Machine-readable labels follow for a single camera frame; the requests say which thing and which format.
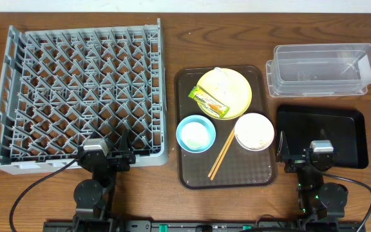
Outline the pink bowl with rice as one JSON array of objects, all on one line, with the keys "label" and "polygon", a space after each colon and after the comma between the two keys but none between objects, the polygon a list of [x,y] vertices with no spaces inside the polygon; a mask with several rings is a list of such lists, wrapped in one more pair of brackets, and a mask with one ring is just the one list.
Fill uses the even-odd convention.
[{"label": "pink bowl with rice", "polygon": [[274,126],[266,116],[247,113],[234,126],[234,136],[241,147],[249,151],[267,149],[274,140]]}]

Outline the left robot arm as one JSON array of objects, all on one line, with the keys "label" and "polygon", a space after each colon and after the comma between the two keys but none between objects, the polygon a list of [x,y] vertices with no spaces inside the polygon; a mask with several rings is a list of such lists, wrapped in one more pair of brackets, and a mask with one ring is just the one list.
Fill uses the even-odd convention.
[{"label": "left robot arm", "polygon": [[117,173],[129,171],[136,156],[125,130],[117,151],[98,135],[91,136],[78,149],[77,163],[92,174],[75,188],[77,204],[73,217],[73,231],[123,231],[124,223],[111,212]]}]

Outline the light blue bowl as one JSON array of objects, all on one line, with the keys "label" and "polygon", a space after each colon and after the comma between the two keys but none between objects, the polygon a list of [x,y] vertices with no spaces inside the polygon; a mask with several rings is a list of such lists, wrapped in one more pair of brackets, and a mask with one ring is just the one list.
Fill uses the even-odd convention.
[{"label": "light blue bowl", "polygon": [[[189,122],[199,122],[206,127],[207,132],[209,134],[209,142],[203,148],[192,150],[192,149],[188,148],[182,142],[180,133],[181,133],[182,128],[184,127],[184,125],[189,123]],[[182,119],[180,121],[180,123],[178,124],[177,129],[176,129],[176,139],[177,139],[178,144],[180,145],[180,147],[183,150],[186,150],[190,153],[202,153],[202,152],[207,151],[214,144],[215,138],[216,138],[216,129],[215,129],[214,124],[208,118],[206,118],[204,116],[201,116],[201,115],[190,115],[190,116]]]}]

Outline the white tissue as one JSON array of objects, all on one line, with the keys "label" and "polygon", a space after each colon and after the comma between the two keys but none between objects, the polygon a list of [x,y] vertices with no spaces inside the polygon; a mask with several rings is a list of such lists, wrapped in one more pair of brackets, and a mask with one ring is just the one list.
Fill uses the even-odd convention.
[{"label": "white tissue", "polygon": [[215,67],[214,71],[216,72],[217,76],[217,90],[224,96],[230,96],[230,87],[231,81],[229,76],[225,73],[225,71],[220,67]]}]

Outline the white plastic cup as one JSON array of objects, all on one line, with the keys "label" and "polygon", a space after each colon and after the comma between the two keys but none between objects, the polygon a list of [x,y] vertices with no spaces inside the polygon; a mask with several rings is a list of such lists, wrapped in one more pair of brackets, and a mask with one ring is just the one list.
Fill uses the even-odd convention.
[{"label": "white plastic cup", "polygon": [[192,150],[203,148],[209,142],[207,129],[199,122],[185,124],[180,135],[182,142]]}]

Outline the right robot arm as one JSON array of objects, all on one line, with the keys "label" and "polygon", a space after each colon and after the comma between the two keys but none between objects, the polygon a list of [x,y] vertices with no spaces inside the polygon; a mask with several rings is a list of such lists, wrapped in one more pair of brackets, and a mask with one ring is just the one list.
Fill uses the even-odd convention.
[{"label": "right robot arm", "polygon": [[298,225],[305,231],[337,231],[345,216],[348,189],[323,176],[334,165],[334,147],[329,140],[314,140],[301,154],[291,154],[285,133],[280,132],[276,161],[285,164],[286,173],[298,177],[298,204],[304,216]]}]

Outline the green snack wrapper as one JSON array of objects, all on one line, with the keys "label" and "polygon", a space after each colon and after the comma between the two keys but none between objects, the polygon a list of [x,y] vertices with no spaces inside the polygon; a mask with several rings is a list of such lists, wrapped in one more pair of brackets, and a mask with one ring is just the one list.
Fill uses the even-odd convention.
[{"label": "green snack wrapper", "polygon": [[217,118],[223,118],[229,111],[228,106],[212,97],[199,86],[195,86],[189,93],[188,97],[196,101],[203,110],[209,112]]}]

